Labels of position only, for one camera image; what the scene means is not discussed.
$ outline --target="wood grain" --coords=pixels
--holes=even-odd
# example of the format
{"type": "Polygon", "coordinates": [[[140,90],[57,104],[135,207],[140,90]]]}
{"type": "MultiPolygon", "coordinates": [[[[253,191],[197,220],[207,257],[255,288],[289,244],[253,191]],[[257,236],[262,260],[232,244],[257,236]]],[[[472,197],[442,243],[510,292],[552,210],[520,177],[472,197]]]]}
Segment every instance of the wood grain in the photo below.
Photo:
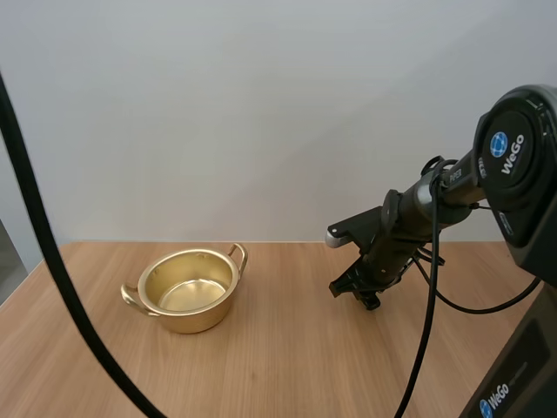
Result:
{"type": "MultiPolygon", "coordinates": [[[[423,326],[427,286],[413,267],[367,312],[328,284],[353,247],[247,244],[250,262],[225,320],[177,335],[120,299],[176,243],[79,242],[64,259],[96,330],[128,375],[169,417],[391,417],[423,326]]],[[[207,245],[222,250],[228,244],[207,245]]],[[[469,307],[501,303],[530,276],[504,244],[441,246],[440,290],[469,307]]],[[[438,302],[408,417],[458,416],[533,300],[487,316],[438,302]]],[[[85,346],[44,265],[0,307],[0,415],[137,417],[85,346]]]]}

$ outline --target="white wall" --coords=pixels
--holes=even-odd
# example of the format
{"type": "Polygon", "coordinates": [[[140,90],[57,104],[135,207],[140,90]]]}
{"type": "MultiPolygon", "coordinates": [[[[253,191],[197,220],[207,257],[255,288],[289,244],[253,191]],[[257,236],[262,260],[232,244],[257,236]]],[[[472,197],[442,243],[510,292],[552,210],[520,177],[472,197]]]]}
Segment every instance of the white wall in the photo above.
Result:
{"type": "MultiPolygon", "coordinates": [[[[314,240],[464,155],[506,91],[557,84],[555,16],[551,0],[3,0],[0,65],[61,240],[314,240]]],[[[490,213],[444,235],[500,238],[490,213]]]]}

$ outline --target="metal pot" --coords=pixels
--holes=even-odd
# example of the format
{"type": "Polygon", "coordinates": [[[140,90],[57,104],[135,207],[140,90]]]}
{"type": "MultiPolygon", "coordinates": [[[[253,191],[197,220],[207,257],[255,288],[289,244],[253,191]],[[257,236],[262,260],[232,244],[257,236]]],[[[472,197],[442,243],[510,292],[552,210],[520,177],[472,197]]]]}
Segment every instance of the metal pot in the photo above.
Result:
{"type": "Polygon", "coordinates": [[[233,244],[228,254],[195,248],[166,255],[149,266],[136,287],[123,284],[122,299],[179,334],[217,325],[226,315],[247,264],[247,251],[233,244]],[[239,267],[231,256],[242,253],[239,267]]]}

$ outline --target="black cable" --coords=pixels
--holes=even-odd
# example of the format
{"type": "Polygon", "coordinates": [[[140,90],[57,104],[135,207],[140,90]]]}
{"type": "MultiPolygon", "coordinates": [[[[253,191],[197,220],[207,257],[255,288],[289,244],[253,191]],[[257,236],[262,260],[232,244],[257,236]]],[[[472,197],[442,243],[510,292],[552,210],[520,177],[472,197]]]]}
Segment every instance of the black cable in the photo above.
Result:
{"type": "Polygon", "coordinates": [[[54,235],[50,229],[49,220],[44,210],[41,194],[38,190],[37,180],[33,173],[33,168],[29,160],[29,155],[25,149],[25,143],[16,113],[10,102],[10,97],[3,83],[0,73],[0,131],[3,134],[3,141],[10,155],[11,164],[19,184],[19,190],[23,196],[23,201],[27,207],[27,213],[33,230],[37,236],[38,244],[43,252],[44,262],[49,268],[50,275],[56,283],[58,291],[62,295],[64,304],[70,312],[71,318],[76,324],[79,333],[84,338],[91,352],[97,357],[98,362],[103,366],[106,373],[122,389],[125,395],[149,418],[164,418],[160,412],[133,384],[124,370],[117,364],[111,356],[104,343],[101,341],[95,328],[91,324],[87,313],[77,295],[76,289],[71,283],[62,256],[58,251],[54,235]]]}
{"type": "MultiPolygon", "coordinates": [[[[422,276],[424,276],[424,279],[429,284],[429,277],[427,277],[426,269],[419,263],[417,257],[414,256],[413,260],[416,266],[418,267],[418,269],[421,271],[422,276]]],[[[457,311],[464,312],[465,314],[472,314],[472,315],[493,314],[495,312],[502,311],[503,309],[507,309],[508,307],[511,307],[512,305],[516,305],[517,303],[519,303],[521,300],[526,298],[531,292],[533,292],[534,289],[540,284],[540,282],[541,280],[536,277],[534,280],[532,280],[532,283],[530,283],[530,285],[528,285],[526,289],[524,289],[520,294],[518,294],[514,298],[508,300],[505,303],[501,303],[496,307],[487,307],[485,309],[470,309],[468,307],[462,307],[460,305],[457,305],[456,303],[451,302],[449,299],[443,296],[439,290],[437,291],[437,297],[443,300],[448,306],[456,309],[457,311]]]]}
{"type": "Polygon", "coordinates": [[[426,354],[427,342],[429,341],[429,336],[432,332],[433,325],[433,312],[435,310],[435,294],[437,291],[437,272],[439,270],[439,222],[438,222],[438,211],[439,211],[439,174],[440,169],[444,165],[454,164],[450,163],[449,160],[439,163],[435,170],[433,171],[432,178],[432,269],[431,269],[431,281],[429,285],[429,295],[427,296],[427,308],[426,308],[426,319],[424,320],[424,328],[419,339],[418,352],[416,353],[416,359],[412,366],[412,372],[408,378],[408,383],[406,384],[406,390],[402,395],[400,400],[399,408],[397,409],[394,418],[402,418],[402,415],[406,411],[410,397],[414,387],[416,386],[416,381],[418,380],[419,369],[424,360],[426,354]]]}
{"type": "Polygon", "coordinates": [[[476,210],[476,209],[487,209],[488,211],[491,211],[491,207],[489,206],[482,206],[479,203],[472,203],[470,205],[470,209],[472,210],[476,210]]]}

